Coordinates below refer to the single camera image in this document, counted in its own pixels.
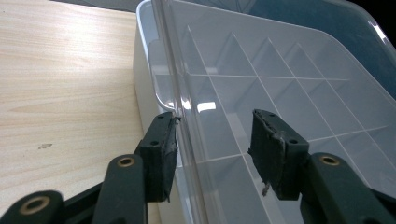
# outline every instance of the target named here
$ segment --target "plastic compartment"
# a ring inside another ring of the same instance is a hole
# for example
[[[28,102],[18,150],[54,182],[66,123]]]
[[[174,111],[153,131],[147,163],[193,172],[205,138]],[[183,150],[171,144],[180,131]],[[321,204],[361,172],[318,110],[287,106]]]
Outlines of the plastic compartment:
[[[247,154],[254,108],[278,114],[311,152],[344,158],[364,183],[396,197],[396,103],[336,39],[175,0],[159,19],[169,22],[162,28],[172,45],[165,47],[176,62],[168,81],[169,92],[179,95],[169,102],[177,99],[184,121],[178,137],[186,147],[180,153],[193,220],[302,223],[298,202],[280,202],[272,191],[261,196],[263,183]],[[167,61],[157,59],[163,49],[148,45],[150,67],[163,68]],[[157,71],[151,74],[158,83],[169,78]],[[167,86],[157,94],[169,96]]]

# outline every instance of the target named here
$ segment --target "wooden table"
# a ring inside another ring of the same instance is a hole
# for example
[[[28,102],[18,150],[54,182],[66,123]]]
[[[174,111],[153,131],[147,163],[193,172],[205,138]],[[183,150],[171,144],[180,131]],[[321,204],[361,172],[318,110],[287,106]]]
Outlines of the wooden table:
[[[135,14],[0,0],[0,216],[22,196],[68,199],[143,137],[132,72]],[[157,204],[150,223],[160,223]]]

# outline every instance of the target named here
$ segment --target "wood grain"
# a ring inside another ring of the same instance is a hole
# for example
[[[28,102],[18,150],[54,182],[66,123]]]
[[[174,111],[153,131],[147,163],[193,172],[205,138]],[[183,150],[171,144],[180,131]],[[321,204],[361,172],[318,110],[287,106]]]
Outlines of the wood grain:
[[[0,0],[0,215],[37,190],[70,198],[134,151],[135,24],[133,13]],[[156,204],[149,222],[161,222]]]

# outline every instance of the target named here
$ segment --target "plastic box lid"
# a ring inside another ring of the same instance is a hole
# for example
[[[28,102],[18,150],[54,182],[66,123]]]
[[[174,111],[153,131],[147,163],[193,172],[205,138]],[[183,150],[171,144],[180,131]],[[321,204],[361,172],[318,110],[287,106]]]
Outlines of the plastic box lid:
[[[156,5],[159,32],[140,23],[141,32],[159,101],[182,117],[195,223],[302,222],[298,202],[261,196],[248,155],[255,108],[278,114],[311,153],[343,158],[367,186],[396,197],[396,102],[337,39],[183,1]],[[139,17],[154,22],[150,6]]]

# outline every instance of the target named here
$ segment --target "light wood surface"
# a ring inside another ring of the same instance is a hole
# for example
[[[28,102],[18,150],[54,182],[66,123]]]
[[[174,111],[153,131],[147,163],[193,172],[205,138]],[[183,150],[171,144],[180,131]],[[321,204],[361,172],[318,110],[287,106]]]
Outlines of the light wood surface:
[[[133,13],[0,0],[0,216],[34,191],[68,199],[134,151],[135,23]],[[160,223],[156,204],[149,222]]]

